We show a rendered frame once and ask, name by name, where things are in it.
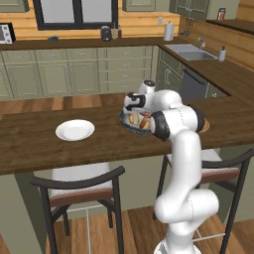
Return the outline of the green cupboards beside dishwasher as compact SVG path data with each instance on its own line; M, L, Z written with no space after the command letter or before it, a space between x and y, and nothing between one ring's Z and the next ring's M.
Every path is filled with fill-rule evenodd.
M178 91L184 76L183 64L162 49L159 49L157 67L157 89Z

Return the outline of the green wall cupboard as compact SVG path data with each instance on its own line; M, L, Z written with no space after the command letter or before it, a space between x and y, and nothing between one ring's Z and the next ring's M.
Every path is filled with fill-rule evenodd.
M28 0L0 0L0 13L25 13L29 10Z
M122 0L122 9L125 12L153 12L155 0Z
M209 0L170 0L170 12L204 20L207 16Z

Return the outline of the white soap dispenser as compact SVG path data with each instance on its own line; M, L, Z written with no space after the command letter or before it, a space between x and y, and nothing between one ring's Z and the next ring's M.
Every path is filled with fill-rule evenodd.
M226 46L222 46L221 47L221 50L219 51L219 54L218 54L218 61L219 62L224 62L225 61L225 55L226 55Z

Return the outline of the white paper towel roll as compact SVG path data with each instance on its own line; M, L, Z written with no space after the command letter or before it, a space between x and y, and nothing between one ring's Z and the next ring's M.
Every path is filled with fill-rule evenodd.
M174 32L175 32L175 24L169 21L165 25L165 35L164 40L165 41L171 41L174 38Z

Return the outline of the hanging kitchen tools rail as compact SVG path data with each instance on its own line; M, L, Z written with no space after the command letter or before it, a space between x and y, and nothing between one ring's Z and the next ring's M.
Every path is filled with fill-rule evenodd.
M194 18L186 17L185 28L180 31L180 34L188 38L191 35L191 30L194 22Z

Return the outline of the white toaster oven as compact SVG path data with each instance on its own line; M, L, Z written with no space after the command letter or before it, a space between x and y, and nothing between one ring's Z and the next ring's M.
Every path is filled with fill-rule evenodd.
M0 44L13 44L16 41L11 23L0 23Z

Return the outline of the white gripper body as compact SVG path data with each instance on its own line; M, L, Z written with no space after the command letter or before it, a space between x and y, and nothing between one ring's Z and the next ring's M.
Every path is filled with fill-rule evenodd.
M124 106L125 113L132 112L133 110L136 111L137 108L142 108L142 103L135 103L135 104L128 104L127 106Z

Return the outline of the white round plate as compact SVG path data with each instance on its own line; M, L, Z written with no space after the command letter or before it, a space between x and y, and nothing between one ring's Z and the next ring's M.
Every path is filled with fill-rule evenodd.
M91 136L94 130L95 127L90 121L73 119L60 124L56 135L64 141L80 141Z

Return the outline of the brown round plate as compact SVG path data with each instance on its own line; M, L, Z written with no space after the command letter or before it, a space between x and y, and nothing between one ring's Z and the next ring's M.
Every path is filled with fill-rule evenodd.
M203 128L198 133L206 132L209 129L209 122L206 118L204 118L204 125Z

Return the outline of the steel sink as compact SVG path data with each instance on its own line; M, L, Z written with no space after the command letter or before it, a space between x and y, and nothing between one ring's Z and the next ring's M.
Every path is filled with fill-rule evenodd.
M166 45L166 48L173 51L187 61L216 60L217 56L192 44Z

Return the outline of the dark grey bowl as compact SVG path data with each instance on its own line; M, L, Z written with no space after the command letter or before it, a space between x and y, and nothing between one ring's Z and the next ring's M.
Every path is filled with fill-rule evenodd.
M150 129L140 129L138 125L131 124L129 122L129 115L125 114L123 111L120 111L119 113L119 121L126 130L136 135L147 136L152 134Z

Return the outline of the dark frame stool white cushion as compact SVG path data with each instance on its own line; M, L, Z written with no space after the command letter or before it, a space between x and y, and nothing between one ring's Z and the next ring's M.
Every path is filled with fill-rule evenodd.
M107 208L108 224L113 227L115 213L118 252L124 254L119 177L123 166L110 170L108 163L53 169L51 180L32 177L40 189L51 254L59 254L54 223L63 217L65 235L69 236L67 209L76 203L98 201Z
M216 214L219 208L215 193L212 190L199 187L202 184L209 183L215 183L234 193L219 254L225 254L226 252L249 163L251 158L254 157L254 149L226 161L221 161L212 149L202 151L202 157L201 179L191 191L194 194L200 193L204 201L192 199L189 194L187 195L190 207L194 208L194 205L197 204L202 214L196 217L196 213L193 212L192 218L188 221L170 224L165 238L157 245L154 254L201 254L200 250L193 244L194 240L192 238L198 227L209 217Z

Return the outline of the dark grey dishwasher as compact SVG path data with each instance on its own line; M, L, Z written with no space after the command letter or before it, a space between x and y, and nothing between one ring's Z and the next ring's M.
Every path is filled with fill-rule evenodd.
M205 98L208 89L208 81L199 76L190 68L184 68L184 76L179 94L182 100L202 99Z

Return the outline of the green base cupboard run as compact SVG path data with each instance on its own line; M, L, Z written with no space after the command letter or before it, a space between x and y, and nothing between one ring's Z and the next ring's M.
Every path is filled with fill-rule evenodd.
M136 91L155 77L154 48L0 52L0 100Z

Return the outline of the black frame window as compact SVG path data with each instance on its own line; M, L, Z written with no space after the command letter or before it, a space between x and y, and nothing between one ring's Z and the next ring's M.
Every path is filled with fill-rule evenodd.
M118 26L118 0L33 0L33 4L41 31Z

